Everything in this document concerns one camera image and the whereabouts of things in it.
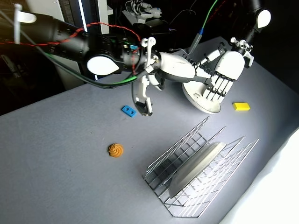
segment light strip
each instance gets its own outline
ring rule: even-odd
[[[80,8],[80,13],[81,13],[81,18],[82,18],[82,22],[83,22],[84,31],[87,32],[87,26],[86,26],[86,22],[85,22],[85,16],[84,16],[84,11],[83,11],[82,1],[78,0],[78,2],[79,2],[79,8]]]

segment dish rack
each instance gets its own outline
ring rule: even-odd
[[[200,130],[207,120],[208,117],[147,167],[145,181],[174,217],[200,217],[259,141],[257,139],[240,149],[237,149],[237,146],[244,137],[228,143],[200,174],[176,196],[170,198],[168,187],[172,176],[198,150],[211,143],[226,128],[206,140]]]

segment blue toy brick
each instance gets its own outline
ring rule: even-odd
[[[128,105],[125,105],[123,108],[122,108],[122,111],[124,113],[126,113],[128,116],[130,117],[134,117],[136,115],[136,111],[133,110],[131,107],[129,107]]]

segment orange swirl object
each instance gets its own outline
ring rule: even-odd
[[[109,154],[113,157],[119,157],[123,154],[123,146],[118,143],[114,143],[109,146]]]

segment robotic arm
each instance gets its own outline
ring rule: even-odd
[[[139,40],[135,43],[126,38],[91,35],[51,16],[22,12],[20,7],[15,8],[14,24],[7,25],[10,29],[6,36],[2,33],[1,38],[7,41],[14,36],[15,43],[28,43],[28,39],[20,35],[22,30],[34,42],[47,43],[39,44],[44,52],[84,63],[91,73],[98,76],[133,70],[137,73],[135,78],[138,78],[139,84],[136,106],[143,115],[151,115],[152,104],[146,96],[146,87],[151,83],[162,90],[165,79],[200,84],[200,97],[220,104],[240,76],[245,65],[244,58],[249,59],[249,67],[252,64],[250,41],[254,34],[270,22],[269,11],[258,8],[253,13],[256,22],[250,26],[244,40],[232,38],[234,46],[231,51],[216,50],[196,64],[178,55],[153,51],[152,47],[156,44],[153,37],[140,40],[137,35]],[[220,55],[215,72],[207,74],[202,66]]]

